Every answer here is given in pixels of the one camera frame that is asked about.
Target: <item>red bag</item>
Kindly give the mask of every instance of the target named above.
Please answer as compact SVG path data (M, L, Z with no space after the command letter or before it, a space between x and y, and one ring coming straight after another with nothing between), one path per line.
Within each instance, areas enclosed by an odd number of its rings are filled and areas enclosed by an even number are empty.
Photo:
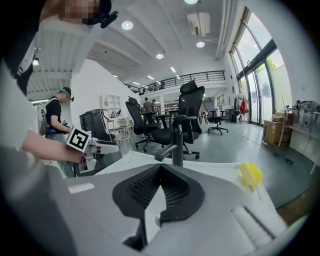
M246 101L243 99L241 106L240 106L240 113L245 114L247 112L247 106L246 106Z

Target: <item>hand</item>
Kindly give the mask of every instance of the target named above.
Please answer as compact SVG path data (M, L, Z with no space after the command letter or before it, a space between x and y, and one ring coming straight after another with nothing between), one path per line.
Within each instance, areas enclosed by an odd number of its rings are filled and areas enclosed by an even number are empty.
M68 155L68 161L81 164L82 160L85 158L84 154L81 151L76 150L68 145L65 146L67 151L66 153Z

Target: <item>yellow sponge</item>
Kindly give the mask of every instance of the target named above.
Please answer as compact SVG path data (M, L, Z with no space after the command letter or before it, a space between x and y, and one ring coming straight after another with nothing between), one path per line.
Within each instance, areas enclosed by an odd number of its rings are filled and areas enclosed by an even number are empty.
M263 174L253 162L242 163L240 166L240 172L246 186L254 188L257 183L261 184Z

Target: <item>floor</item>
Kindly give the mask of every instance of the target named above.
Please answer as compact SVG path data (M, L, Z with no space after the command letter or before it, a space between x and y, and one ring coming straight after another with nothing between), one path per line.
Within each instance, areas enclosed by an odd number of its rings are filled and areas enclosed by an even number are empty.
M295 199L310 186L312 180L320 175L320 167L316 167L313 175L309 172L314 163L290 147L270 148L261 143L263 128L242 123L223 122L221 127L229 129L221 136L217 131L207 134L208 127L202 125L203 133L194 144L187 145L191 151L199 151L200 159L195 155L186 155L188 161L209 163L241 163L253 162L262 171L262 183L266 188L276 208ZM131 136L132 149L143 153L143 144L136 149L134 143L142 139L140 135ZM147 154L154 155L161 145L150 143ZM278 154L290 158L294 163L289 165L284 157L274 157Z

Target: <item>cardboard box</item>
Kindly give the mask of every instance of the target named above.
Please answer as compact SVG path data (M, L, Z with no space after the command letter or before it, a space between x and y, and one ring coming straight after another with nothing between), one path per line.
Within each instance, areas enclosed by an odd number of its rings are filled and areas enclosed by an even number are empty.
M266 143L276 147L280 141L282 132L282 122L264 121L262 140ZM292 130L290 128L284 128L281 146L287 146L290 144Z
M274 117L284 117L285 116L285 118L286 118L286 122L285 122L285 124L287 125L287 126L292 126L292 124L294 123L294 113L291 111L291 113L289 112L289 113L286 113L285 114L285 112L281 112L281 111L277 111L277 112L275 112L275 114L274 114L275 116L273 116L272 117L272 120L274 120L273 118Z

